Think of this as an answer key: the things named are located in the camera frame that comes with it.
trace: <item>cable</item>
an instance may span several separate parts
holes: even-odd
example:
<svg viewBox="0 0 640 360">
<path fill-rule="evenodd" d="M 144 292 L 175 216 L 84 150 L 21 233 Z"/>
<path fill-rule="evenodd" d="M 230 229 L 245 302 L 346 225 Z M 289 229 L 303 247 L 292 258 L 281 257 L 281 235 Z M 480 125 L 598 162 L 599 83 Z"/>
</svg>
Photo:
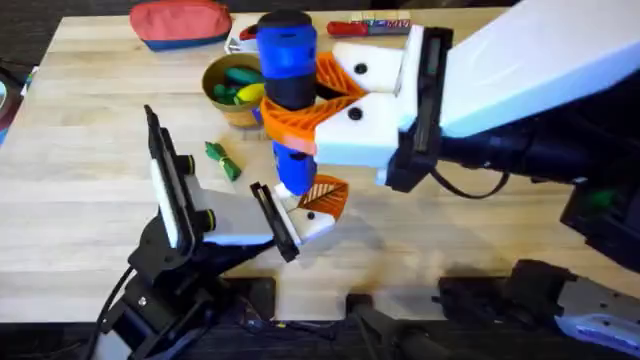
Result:
<svg viewBox="0 0 640 360">
<path fill-rule="evenodd" d="M 458 196 L 463 197 L 465 199 L 471 199 L 471 200 L 486 199 L 489 196 L 497 194 L 500 190 L 502 190 L 502 188 L 505 185 L 507 185 L 507 182 L 509 182 L 509 178 L 511 177 L 511 174 L 509 174 L 507 172 L 504 172 L 504 173 L 502 173 L 502 177 L 500 177 L 500 180 L 498 181 L 496 186 L 493 188 L 493 190 L 489 191 L 486 194 L 475 195 L 475 194 L 466 193 L 466 192 L 458 189 L 457 187 L 455 187 L 453 184 L 451 184 L 449 182 L 449 180 L 445 179 L 445 177 L 442 176 L 442 174 L 440 174 L 438 172 L 438 170 L 436 170 L 435 168 L 433 170 L 431 170 L 431 175 L 433 176 L 434 179 L 436 179 L 436 181 L 438 182 L 438 184 L 440 184 L 440 186 L 442 186 L 443 188 L 447 189 L 452 194 L 458 195 Z"/>
<path fill-rule="evenodd" d="M 7 58 L 1 57 L 1 56 L 0 56 L 0 63 L 17 65 L 17 66 L 24 66 L 24 67 L 35 67 L 35 66 L 38 66 L 38 64 L 24 62 L 24 61 L 18 61 L 18 60 L 13 60 L 13 59 L 7 59 Z"/>
<path fill-rule="evenodd" d="M 127 270 L 125 270 L 124 274 L 122 274 L 116 285 L 113 287 L 113 290 L 111 290 L 111 294 L 109 294 L 107 300 L 104 302 L 104 305 L 100 310 L 100 314 L 98 315 L 98 319 L 96 320 L 96 326 L 93 328 L 91 338 L 89 338 L 89 345 L 87 345 L 87 351 L 84 355 L 85 360 L 91 360 L 91 358 L 93 357 L 93 353 L 96 350 L 96 345 L 98 343 L 98 336 L 100 336 L 100 326 L 102 325 L 102 322 L 104 321 L 104 318 L 107 315 L 111 304 L 113 303 L 113 299 L 115 299 L 116 295 L 118 295 L 120 288 L 122 288 L 122 285 L 124 285 L 125 281 L 127 281 L 129 275 L 131 275 L 131 272 L 133 272 L 133 268 L 129 266 Z"/>
<path fill-rule="evenodd" d="M 73 351 L 79 348 L 83 344 L 83 341 L 77 341 L 58 350 L 43 353 L 9 355 L 7 359 L 55 359 L 66 352 Z"/>
</svg>

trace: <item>green toy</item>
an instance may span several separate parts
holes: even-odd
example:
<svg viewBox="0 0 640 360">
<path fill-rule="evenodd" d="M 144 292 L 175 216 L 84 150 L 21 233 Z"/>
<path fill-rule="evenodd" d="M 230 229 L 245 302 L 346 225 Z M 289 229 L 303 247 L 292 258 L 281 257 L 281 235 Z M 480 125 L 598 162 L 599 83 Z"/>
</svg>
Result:
<svg viewBox="0 0 640 360">
<path fill-rule="evenodd" d="M 251 85 L 264 82 L 262 74 L 248 68 L 230 67 L 224 71 L 224 76 L 230 83 L 238 85 Z"/>
<path fill-rule="evenodd" d="M 227 174 L 227 177 L 231 181 L 235 181 L 238 176 L 240 176 L 242 170 L 240 170 L 238 165 L 236 165 L 236 163 L 234 163 L 233 160 L 229 158 L 222 145 L 218 143 L 212 144 L 205 141 L 204 146 L 207 152 L 207 156 L 220 164 L 224 172 Z"/>
</svg>

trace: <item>green vegetable toy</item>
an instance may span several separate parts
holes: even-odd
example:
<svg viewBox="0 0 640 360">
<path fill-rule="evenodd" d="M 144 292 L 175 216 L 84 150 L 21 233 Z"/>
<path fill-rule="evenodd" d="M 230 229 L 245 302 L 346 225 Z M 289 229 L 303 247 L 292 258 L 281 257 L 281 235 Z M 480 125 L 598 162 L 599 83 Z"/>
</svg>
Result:
<svg viewBox="0 0 640 360">
<path fill-rule="evenodd" d="M 209 156 L 213 160 L 217 161 L 218 164 L 220 164 L 224 172 L 227 174 L 227 177 L 229 178 L 229 180 L 235 181 L 242 173 L 242 170 L 240 170 L 238 165 L 236 165 L 236 163 L 234 163 L 233 160 L 229 158 L 229 156 L 227 155 L 227 152 L 224 150 L 222 145 L 218 143 L 212 144 L 207 141 L 205 141 L 204 145 L 207 152 L 207 156 Z"/>
</svg>

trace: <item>black cable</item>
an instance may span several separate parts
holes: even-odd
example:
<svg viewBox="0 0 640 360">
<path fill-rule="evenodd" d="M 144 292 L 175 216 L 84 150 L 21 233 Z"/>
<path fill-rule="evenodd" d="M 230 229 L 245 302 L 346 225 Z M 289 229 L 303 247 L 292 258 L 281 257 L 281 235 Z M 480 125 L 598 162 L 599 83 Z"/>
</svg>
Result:
<svg viewBox="0 0 640 360">
<path fill-rule="evenodd" d="M 13 59 L 7 59 L 7 58 L 3 58 L 1 56 L 0 56 L 0 63 L 11 64 L 11 65 L 16 65 L 16 66 L 23 66 L 23 67 L 36 67 L 36 66 L 38 66 L 38 64 L 24 62 L 24 61 L 18 61 L 18 60 L 13 60 Z"/>
<path fill-rule="evenodd" d="M 109 294 L 107 300 L 104 302 L 102 310 L 100 310 L 100 314 L 98 315 L 98 319 L 96 320 L 96 326 L 93 328 L 93 333 L 91 333 L 91 337 L 89 338 L 89 345 L 87 345 L 87 351 L 84 355 L 85 360 L 91 360 L 91 358 L 93 357 L 93 353 L 95 352 L 96 345 L 98 343 L 98 337 L 100 336 L 100 326 L 102 325 L 102 322 L 104 321 L 104 318 L 107 315 L 107 312 L 109 311 L 113 300 L 115 299 L 116 295 L 118 295 L 118 292 L 122 288 L 122 285 L 124 285 L 125 281 L 127 281 L 127 279 L 129 278 L 129 275 L 131 275 L 131 272 L 133 272 L 133 268 L 129 266 L 116 283 L 116 286 L 114 286 L 113 290 L 111 290 L 111 294 Z"/>
<path fill-rule="evenodd" d="M 42 352 L 42 353 L 29 353 L 29 354 L 17 354 L 17 355 L 9 355 L 7 359 L 55 359 L 58 356 L 67 353 L 69 351 L 73 351 L 80 346 L 83 345 L 84 342 L 77 341 L 71 345 L 67 345 L 58 350 Z"/>
<path fill-rule="evenodd" d="M 2 66 L 0 66 L 0 75 L 4 76 L 5 79 L 13 83 L 13 85 L 17 88 L 22 88 L 24 86 L 23 80 L 20 80 L 20 78 L 17 75 L 12 73 L 8 69 L 3 68 Z"/>
<path fill-rule="evenodd" d="M 498 181 L 496 186 L 493 188 L 493 190 L 489 191 L 486 194 L 475 195 L 475 194 L 466 193 L 466 192 L 458 189 L 453 184 L 451 184 L 449 182 L 449 180 L 445 179 L 445 177 L 442 176 L 442 174 L 440 174 L 438 172 L 438 170 L 436 170 L 436 169 L 431 170 L 431 175 L 433 176 L 434 179 L 436 179 L 436 181 L 438 182 L 438 184 L 440 184 L 440 186 L 442 186 L 443 188 L 447 189 L 449 192 L 451 192 L 451 193 L 453 193 L 455 195 L 458 195 L 460 197 L 463 197 L 465 199 L 471 199 L 471 200 L 486 199 L 489 196 L 495 195 L 500 190 L 502 190 L 502 188 L 505 185 L 507 185 L 507 183 L 509 182 L 509 178 L 511 177 L 511 174 L 509 174 L 507 172 L 504 172 L 504 173 L 502 173 L 502 177 L 500 177 L 500 180 Z"/>
</svg>

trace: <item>dark floor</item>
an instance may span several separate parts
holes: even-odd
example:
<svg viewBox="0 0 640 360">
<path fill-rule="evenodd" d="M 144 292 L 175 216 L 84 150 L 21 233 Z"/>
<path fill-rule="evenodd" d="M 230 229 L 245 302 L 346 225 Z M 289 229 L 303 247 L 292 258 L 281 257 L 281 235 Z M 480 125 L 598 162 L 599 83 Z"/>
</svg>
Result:
<svg viewBox="0 0 640 360">
<path fill-rule="evenodd" d="M 0 4 L 0 57 L 38 63 L 63 16 L 124 15 L 139 0 L 21 0 Z M 515 0 L 424 0 L 424 4 L 509 5 Z M 389 0 L 228 0 L 232 11 L 393 8 Z M 456 350 L 483 353 L 494 359 L 630 359 L 608 349 L 549 333 L 526 333 L 499 325 L 465 330 L 447 322 L 429 322 L 432 338 Z M 91 324 L 0 324 L 0 359 L 79 359 Z M 184 359 L 366 359 L 357 328 L 346 324 L 329 342 L 290 330 L 252 335 L 232 325 L 211 330 L 184 354 Z"/>
<path fill-rule="evenodd" d="M 39 324 L 0 326 L 0 358 L 81 359 L 92 324 Z M 630 360 L 630 356 L 596 345 L 580 343 L 547 332 L 529 333 L 506 325 L 486 330 L 465 330 L 455 324 L 427 322 L 429 334 L 438 344 L 495 360 Z M 235 325 L 209 331 L 181 357 L 202 359 L 369 359 L 355 324 L 341 324 L 336 340 L 291 330 L 273 329 L 252 335 Z M 431 359 L 425 354 L 425 360 Z"/>
</svg>

